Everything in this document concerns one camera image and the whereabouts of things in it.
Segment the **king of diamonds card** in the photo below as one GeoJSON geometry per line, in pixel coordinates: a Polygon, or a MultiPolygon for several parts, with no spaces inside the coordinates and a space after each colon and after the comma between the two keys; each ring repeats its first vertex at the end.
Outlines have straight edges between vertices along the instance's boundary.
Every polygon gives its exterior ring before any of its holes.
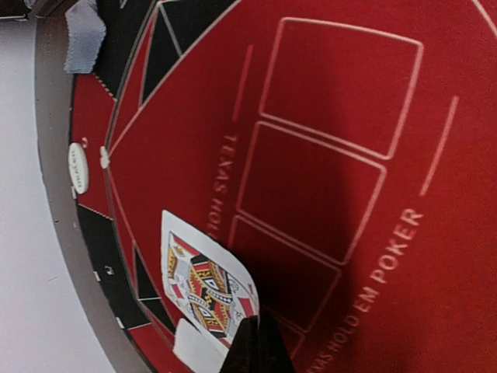
{"type": "Polygon", "coordinates": [[[232,253],[173,213],[162,212],[165,295],[216,349],[230,349],[245,318],[259,314],[252,276],[232,253]]]}

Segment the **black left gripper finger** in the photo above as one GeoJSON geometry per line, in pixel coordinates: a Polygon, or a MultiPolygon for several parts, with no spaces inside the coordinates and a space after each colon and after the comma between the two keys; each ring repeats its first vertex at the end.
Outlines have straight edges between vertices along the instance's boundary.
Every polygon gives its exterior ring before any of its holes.
{"type": "Polygon", "coordinates": [[[242,320],[220,373],[291,373],[276,320],[266,311],[242,320]]]}

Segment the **grey playing card deck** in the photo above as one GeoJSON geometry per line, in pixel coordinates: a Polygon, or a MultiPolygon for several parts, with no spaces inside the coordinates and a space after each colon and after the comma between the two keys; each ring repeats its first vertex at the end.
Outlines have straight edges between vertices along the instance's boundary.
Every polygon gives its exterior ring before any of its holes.
{"type": "Polygon", "coordinates": [[[106,25],[98,14],[96,1],[77,1],[64,14],[68,27],[68,49],[64,71],[90,74],[106,36],[106,25]]]}

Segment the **clear dealer button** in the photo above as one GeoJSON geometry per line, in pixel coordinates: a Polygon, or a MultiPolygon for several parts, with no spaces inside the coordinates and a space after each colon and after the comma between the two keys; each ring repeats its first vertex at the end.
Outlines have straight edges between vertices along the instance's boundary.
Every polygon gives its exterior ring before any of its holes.
{"type": "Polygon", "coordinates": [[[75,192],[86,193],[89,189],[89,165],[84,148],[77,142],[69,145],[68,169],[75,192]]]}

